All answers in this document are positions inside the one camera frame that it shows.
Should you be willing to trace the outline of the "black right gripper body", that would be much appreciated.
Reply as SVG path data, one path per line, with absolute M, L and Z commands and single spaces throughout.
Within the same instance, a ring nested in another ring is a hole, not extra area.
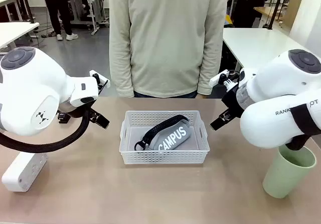
M 238 90 L 238 87 L 234 86 L 232 89 L 227 91 L 222 98 L 222 102 L 227 107 L 226 112 L 230 116 L 241 116 L 244 112 L 244 109 L 240 106 L 236 98 L 237 90 Z

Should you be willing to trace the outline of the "pale green plastic cup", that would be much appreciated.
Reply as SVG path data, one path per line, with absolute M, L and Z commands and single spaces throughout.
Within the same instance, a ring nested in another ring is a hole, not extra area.
M 285 198 L 317 164 L 315 154 L 307 147 L 298 151 L 280 146 L 262 186 L 274 198 Z

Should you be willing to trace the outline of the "large white table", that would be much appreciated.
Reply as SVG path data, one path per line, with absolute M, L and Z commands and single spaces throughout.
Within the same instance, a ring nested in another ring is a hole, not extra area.
M 310 52 L 279 30 L 264 28 L 225 28 L 223 41 L 237 60 L 236 69 L 260 68 L 291 49 Z

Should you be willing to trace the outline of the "background person white sneakers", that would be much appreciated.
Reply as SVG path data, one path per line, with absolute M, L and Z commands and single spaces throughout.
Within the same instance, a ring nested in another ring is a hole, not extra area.
M 45 2 L 57 40 L 63 40 L 58 14 L 60 14 L 60 19 L 66 33 L 66 39 L 68 41 L 77 39 L 78 35 L 74 34 L 71 29 L 68 0 L 45 0 Z

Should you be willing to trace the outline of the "person in beige sweater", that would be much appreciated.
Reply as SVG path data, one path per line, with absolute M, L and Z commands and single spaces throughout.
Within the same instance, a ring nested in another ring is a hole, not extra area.
M 109 64 L 122 97 L 205 98 L 227 0 L 109 0 Z

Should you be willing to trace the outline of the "tall brown cardboard box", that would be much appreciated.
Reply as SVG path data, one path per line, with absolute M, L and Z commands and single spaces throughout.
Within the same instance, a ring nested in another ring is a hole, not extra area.
M 289 0 L 283 17 L 283 25 L 290 32 L 302 0 Z

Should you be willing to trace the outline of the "wooden top table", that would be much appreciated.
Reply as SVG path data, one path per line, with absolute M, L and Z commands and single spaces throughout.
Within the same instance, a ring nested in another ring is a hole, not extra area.
M 269 25 L 274 13 L 274 7 L 254 7 L 254 10 L 262 14 L 260 25 Z M 291 10 L 288 6 L 278 7 L 274 22 L 277 26 L 291 29 L 296 17 L 297 10 Z

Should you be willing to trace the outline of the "black slanted pole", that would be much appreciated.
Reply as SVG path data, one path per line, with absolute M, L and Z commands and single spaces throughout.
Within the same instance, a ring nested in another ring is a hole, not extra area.
M 270 19 L 270 23 L 269 23 L 268 28 L 267 28 L 268 30 L 272 30 L 272 28 L 273 28 L 273 23 L 274 23 L 274 20 L 275 20 L 275 17 L 276 17 L 280 2 L 281 2 L 281 0 L 277 0 L 277 2 L 275 4 L 274 11 L 273 11 L 272 17 Z

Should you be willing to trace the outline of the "white table with rounded edge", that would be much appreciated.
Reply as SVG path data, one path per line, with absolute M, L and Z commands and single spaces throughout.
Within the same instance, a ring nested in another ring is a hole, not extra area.
M 30 22 L 6 22 L 0 23 L 0 49 L 10 46 L 16 47 L 14 41 L 26 33 L 34 30 L 40 24 Z

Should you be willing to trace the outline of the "background person dark clothes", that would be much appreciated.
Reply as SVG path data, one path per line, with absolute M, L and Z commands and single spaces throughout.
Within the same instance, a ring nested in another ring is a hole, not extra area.
M 235 28 L 252 28 L 256 18 L 260 18 L 254 7 L 263 7 L 267 0 L 237 0 L 232 20 Z

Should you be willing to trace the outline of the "white power strip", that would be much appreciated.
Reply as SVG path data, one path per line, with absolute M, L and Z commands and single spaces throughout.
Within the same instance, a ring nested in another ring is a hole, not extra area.
M 2 176 L 2 184 L 12 192 L 27 192 L 48 160 L 46 153 L 19 152 Z

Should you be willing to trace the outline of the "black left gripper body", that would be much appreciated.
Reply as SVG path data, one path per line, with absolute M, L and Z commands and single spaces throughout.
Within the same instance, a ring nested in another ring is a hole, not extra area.
M 81 118 L 81 117 L 85 116 L 86 113 L 88 113 L 88 115 L 91 117 L 92 105 L 93 105 L 93 102 L 89 102 L 89 103 L 84 104 L 82 106 L 74 107 L 70 103 L 64 102 L 64 103 L 59 104 L 59 112 L 66 113 L 70 117 L 73 117 L 73 118 Z

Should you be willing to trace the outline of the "white perforated plastic basket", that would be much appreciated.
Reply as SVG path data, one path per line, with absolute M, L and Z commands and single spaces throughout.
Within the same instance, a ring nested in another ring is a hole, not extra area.
M 127 111 L 119 151 L 125 164 L 202 164 L 207 137 L 197 110 Z

